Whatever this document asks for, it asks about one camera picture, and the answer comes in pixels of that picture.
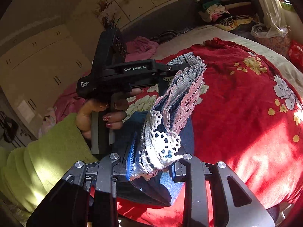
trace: white plastic bag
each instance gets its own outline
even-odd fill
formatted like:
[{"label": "white plastic bag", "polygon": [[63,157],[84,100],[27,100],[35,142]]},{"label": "white plastic bag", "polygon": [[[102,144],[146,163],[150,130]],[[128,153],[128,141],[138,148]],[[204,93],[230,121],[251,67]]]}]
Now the white plastic bag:
[{"label": "white plastic bag", "polygon": [[286,37],[288,33],[287,27],[282,27],[280,29],[271,27],[269,31],[264,30],[264,28],[266,28],[264,24],[258,23],[252,27],[250,33],[253,37],[260,37],[260,38]]}]

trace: headboard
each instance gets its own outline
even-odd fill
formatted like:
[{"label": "headboard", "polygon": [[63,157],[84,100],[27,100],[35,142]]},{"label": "headboard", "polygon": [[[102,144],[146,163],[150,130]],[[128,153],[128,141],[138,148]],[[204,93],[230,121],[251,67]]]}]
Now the headboard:
[{"label": "headboard", "polygon": [[196,0],[178,0],[170,3],[131,24],[122,30],[123,39],[128,42],[137,36],[151,38],[167,30],[182,30],[186,27],[206,25],[198,14]]}]

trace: tree branch decoration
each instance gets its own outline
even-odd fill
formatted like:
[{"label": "tree branch decoration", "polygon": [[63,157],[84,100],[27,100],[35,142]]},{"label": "tree branch decoration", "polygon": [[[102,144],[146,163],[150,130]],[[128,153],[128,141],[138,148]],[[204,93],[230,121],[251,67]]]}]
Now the tree branch decoration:
[{"label": "tree branch decoration", "polygon": [[105,29],[116,28],[121,16],[117,17],[117,11],[110,11],[109,6],[117,0],[100,0],[97,2],[98,7],[93,10],[93,14],[102,21]]}]

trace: green sleeve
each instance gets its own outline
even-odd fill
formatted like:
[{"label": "green sleeve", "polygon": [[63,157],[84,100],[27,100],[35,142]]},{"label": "green sleeve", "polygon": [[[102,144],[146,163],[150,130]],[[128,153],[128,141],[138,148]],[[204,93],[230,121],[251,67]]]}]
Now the green sleeve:
[{"label": "green sleeve", "polygon": [[0,150],[0,190],[12,202],[33,212],[51,188],[78,160],[97,161],[70,114],[46,135],[7,154]]}]

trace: red floral bedspread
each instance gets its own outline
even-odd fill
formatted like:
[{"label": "red floral bedspread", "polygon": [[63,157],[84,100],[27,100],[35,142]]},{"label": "red floral bedspread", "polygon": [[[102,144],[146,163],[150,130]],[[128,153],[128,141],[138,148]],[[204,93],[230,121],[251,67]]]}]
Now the red floral bedspread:
[{"label": "red floral bedspread", "polygon": [[[294,203],[302,189],[303,170],[303,114],[295,89],[264,56],[219,38],[161,62],[188,52],[207,64],[207,87],[191,116],[195,155],[208,163],[226,162],[265,208],[281,201]],[[130,100],[130,114],[144,110],[156,98],[155,89],[148,91]],[[171,207],[119,199],[118,209],[133,220],[172,227],[181,226],[183,203],[184,188]],[[211,202],[209,206],[212,221]]]}]

